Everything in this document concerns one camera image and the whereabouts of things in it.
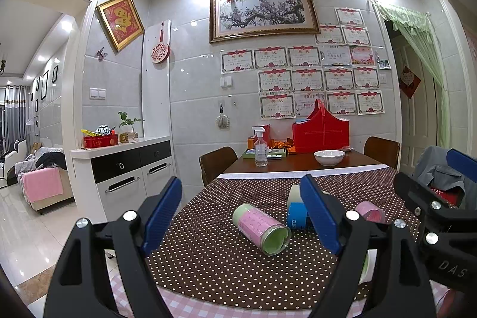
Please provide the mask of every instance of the certificate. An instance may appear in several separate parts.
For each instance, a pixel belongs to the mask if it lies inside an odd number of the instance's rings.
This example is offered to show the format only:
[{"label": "certificate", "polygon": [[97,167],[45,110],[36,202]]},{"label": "certificate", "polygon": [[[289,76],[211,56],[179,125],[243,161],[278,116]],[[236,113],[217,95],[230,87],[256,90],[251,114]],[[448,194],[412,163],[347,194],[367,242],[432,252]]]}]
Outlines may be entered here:
[{"label": "certificate", "polygon": [[326,90],[353,89],[353,72],[351,68],[323,69]]},{"label": "certificate", "polygon": [[374,65],[373,50],[366,46],[350,46],[353,64]]},{"label": "certificate", "polygon": [[324,92],[295,93],[296,116],[300,118],[309,116],[315,108],[316,100],[320,100],[326,106]]},{"label": "certificate", "polygon": [[353,91],[330,92],[326,94],[328,111],[333,115],[352,115],[357,113]]},{"label": "certificate", "polygon": [[321,69],[294,69],[292,71],[292,79],[295,92],[324,90]]},{"label": "certificate", "polygon": [[376,66],[353,66],[355,88],[379,88],[378,69]]},{"label": "certificate", "polygon": [[289,119],[295,117],[293,95],[261,95],[260,114],[262,119]]},{"label": "certificate", "polygon": [[255,49],[253,55],[255,58],[255,69],[288,66],[287,49],[282,46],[269,46],[266,48]]},{"label": "certificate", "polygon": [[258,89],[260,92],[292,92],[292,71],[273,68],[258,72]]},{"label": "certificate", "polygon": [[337,25],[321,24],[321,34],[316,34],[317,44],[344,44],[343,32]]},{"label": "certificate", "polygon": [[344,42],[352,45],[371,46],[368,30],[364,27],[341,26]]},{"label": "certificate", "polygon": [[288,48],[290,66],[320,66],[320,56],[316,46],[291,46]]},{"label": "certificate", "polygon": [[384,113],[382,93],[379,89],[356,92],[358,101],[358,115]]},{"label": "certificate", "polygon": [[352,24],[354,26],[364,26],[361,10],[350,9],[348,7],[335,7],[338,22],[341,24]]},{"label": "certificate", "polygon": [[351,65],[350,48],[346,45],[320,45],[323,66]]},{"label": "certificate", "polygon": [[252,51],[236,50],[222,54],[222,73],[254,69]]}]

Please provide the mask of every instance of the pink tape roll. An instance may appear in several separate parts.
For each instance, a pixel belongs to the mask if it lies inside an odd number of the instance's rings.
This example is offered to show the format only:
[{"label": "pink tape roll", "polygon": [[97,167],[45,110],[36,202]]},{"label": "pink tape roll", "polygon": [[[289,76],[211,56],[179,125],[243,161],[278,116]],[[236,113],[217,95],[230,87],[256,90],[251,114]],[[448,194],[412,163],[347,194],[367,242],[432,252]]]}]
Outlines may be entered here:
[{"label": "pink tape roll", "polygon": [[375,223],[382,224],[386,222],[386,214],[384,211],[369,201],[363,201],[362,203],[359,203],[356,206],[355,211],[357,211],[367,221],[373,221]]}]

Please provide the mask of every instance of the drawer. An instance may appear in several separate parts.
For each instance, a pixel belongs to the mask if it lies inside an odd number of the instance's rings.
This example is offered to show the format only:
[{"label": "drawer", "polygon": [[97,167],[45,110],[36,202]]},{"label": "drawer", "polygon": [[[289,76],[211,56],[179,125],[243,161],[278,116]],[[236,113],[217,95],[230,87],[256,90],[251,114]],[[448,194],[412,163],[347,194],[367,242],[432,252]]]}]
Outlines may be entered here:
[{"label": "drawer", "polygon": [[142,167],[146,195],[148,197],[161,193],[169,178],[172,177],[172,158],[168,157],[158,162]]},{"label": "drawer", "polygon": [[172,155],[171,143],[166,141],[141,147],[139,153],[141,155],[141,166],[147,166],[153,162],[170,157]]},{"label": "drawer", "polygon": [[137,211],[146,199],[141,169],[100,182],[97,187],[108,221],[116,220],[125,211]]},{"label": "drawer", "polygon": [[95,182],[98,184],[121,174],[140,169],[139,150],[127,150],[92,158],[91,167]]}]

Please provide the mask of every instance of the butterfly decoration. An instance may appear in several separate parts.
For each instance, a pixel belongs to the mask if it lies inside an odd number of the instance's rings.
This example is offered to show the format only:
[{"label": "butterfly decoration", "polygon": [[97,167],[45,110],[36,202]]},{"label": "butterfly decoration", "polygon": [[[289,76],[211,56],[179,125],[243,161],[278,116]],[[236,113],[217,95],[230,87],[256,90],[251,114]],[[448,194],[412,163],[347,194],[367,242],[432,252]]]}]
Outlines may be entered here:
[{"label": "butterfly decoration", "polygon": [[108,55],[108,53],[103,53],[103,50],[104,50],[104,47],[101,48],[101,50],[98,50],[96,52],[96,57],[98,58],[98,60],[104,60],[104,58]]}]

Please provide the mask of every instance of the drawer handle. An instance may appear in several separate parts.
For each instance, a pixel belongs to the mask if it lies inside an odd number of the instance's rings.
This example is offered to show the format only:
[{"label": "drawer handle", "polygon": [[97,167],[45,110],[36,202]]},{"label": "drawer handle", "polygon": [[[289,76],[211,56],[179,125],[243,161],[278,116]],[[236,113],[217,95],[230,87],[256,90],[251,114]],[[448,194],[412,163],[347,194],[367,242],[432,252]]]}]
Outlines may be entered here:
[{"label": "drawer handle", "polygon": [[121,186],[118,186],[117,188],[114,188],[114,189],[111,189],[111,190],[105,190],[104,192],[105,193],[112,193],[112,192],[115,192],[116,190],[119,190],[125,186],[128,186],[130,184],[132,184],[133,182],[136,182],[136,181],[139,181],[141,178],[139,177],[136,177],[133,181],[129,181],[129,182],[126,182],[125,184],[122,184]]},{"label": "drawer handle", "polygon": [[154,173],[157,173],[158,171],[164,170],[166,167],[169,167],[171,164],[170,163],[164,163],[162,165],[156,166],[153,169],[149,170],[147,172],[147,175],[152,175]]}]

